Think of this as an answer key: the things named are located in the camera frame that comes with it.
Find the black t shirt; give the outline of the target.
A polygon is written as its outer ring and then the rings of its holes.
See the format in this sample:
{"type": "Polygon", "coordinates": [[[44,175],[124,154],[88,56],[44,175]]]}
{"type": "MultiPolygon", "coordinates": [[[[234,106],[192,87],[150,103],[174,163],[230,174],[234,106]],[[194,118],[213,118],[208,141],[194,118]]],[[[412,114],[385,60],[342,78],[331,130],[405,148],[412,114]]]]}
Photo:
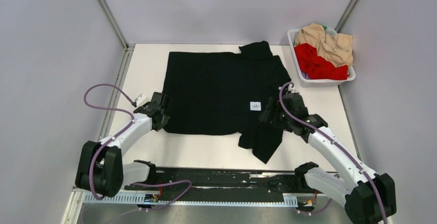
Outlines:
{"type": "Polygon", "coordinates": [[[163,93],[171,99],[168,133],[229,135],[267,163],[282,142],[283,131],[259,120],[268,101],[291,80],[267,42],[240,47],[239,53],[169,53],[163,93]]]}

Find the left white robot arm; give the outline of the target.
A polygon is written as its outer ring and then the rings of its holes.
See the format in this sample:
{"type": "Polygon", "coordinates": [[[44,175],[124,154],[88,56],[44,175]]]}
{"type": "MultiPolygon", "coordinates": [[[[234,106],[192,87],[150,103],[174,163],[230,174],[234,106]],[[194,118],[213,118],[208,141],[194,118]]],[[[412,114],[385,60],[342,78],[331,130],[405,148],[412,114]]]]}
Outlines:
{"type": "Polygon", "coordinates": [[[123,163],[126,152],[150,131],[158,132],[170,120],[171,98],[167,94],[155,92],[151,101],[130,112],[131,120],[115,134],[98,142],[87,141],[81,151],[75,185],[90,191],[101,200],[113,197],[127,185],[139,183],[144,189],[153,189],[158,176],[152,172],[154,164],[135,160],[123,163]]]}

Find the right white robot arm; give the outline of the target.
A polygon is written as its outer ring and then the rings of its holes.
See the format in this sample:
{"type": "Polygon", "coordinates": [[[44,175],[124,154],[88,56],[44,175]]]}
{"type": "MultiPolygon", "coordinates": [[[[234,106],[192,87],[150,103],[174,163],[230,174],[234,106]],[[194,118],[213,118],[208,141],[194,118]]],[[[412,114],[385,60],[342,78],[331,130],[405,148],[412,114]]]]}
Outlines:
{"type": "Polygon", "coordinates": [[[314,162],[295,169],[295,187],[315,189],[341,205],[352,223],[379,223],[397,212],[395,182],[353,155],[318,114],[309,114],[302,96],[287,92],[270,97],[260,121],[294,133],[316,149],[336,170],[334,176],[314,162]]]}

